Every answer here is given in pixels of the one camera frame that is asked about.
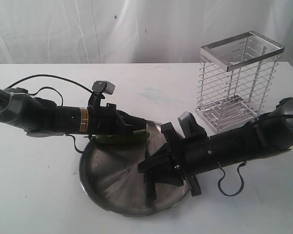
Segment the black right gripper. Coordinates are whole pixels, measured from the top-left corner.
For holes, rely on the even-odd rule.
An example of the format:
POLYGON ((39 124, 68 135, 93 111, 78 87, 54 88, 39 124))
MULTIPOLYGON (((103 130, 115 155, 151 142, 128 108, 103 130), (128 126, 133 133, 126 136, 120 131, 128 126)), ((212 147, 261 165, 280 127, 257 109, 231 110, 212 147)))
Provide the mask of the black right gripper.
POLYGON ((212 139, 208 136, 191 136, 181 139, 171 122, 161 125, 170 147, 170 156, 161 154, 149 156, 138 164, 138 172, 152 172, 156 184, 181 187, 187 183, 192 196, 201 195, 196 175, 212 170, 212 139))

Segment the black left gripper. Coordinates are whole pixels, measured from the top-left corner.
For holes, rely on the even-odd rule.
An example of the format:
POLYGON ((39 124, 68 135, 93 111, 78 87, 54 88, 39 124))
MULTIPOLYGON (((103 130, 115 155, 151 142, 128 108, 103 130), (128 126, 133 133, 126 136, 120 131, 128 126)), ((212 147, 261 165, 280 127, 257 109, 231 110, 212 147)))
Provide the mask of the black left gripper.
POLYGON ((146 132, 146 119, 117 110, 116 104, 89 105, 87 110, 89 112, 87 130, 89 135, 136 135, 146 132))

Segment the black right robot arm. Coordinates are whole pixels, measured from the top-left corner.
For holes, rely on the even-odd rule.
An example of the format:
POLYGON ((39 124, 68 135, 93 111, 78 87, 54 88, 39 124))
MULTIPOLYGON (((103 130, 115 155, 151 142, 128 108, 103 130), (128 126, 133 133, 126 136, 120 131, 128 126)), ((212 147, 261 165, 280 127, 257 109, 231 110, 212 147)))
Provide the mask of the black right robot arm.
POLYGON ((147 196, 155 198, 155 184, 183 186, 192 196, 201 194, 197 175, 248 161, 283 154, 293 146, 293 97, 279 102, 272 112, 262 114, 241 127, 208 136, 192 113, 179 119, 184 133, 180 138, 171 123, 161 126, 165 144, 139 163, 147 196))

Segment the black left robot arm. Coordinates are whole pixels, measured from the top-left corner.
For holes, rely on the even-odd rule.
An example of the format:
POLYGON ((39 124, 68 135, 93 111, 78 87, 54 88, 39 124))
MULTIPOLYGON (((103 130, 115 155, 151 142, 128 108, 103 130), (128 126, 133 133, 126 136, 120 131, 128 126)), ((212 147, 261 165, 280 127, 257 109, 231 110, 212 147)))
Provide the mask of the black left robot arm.
POLYGON ((26 132, 30 137, 76 135, 131 135, 143 130, 147 121, 118 110, 115 104, 101 106, 114 84, 94 82, 88 106, 58 106, 51 100, 32 97, 22 89, 0 89, 0 122, 26 132))

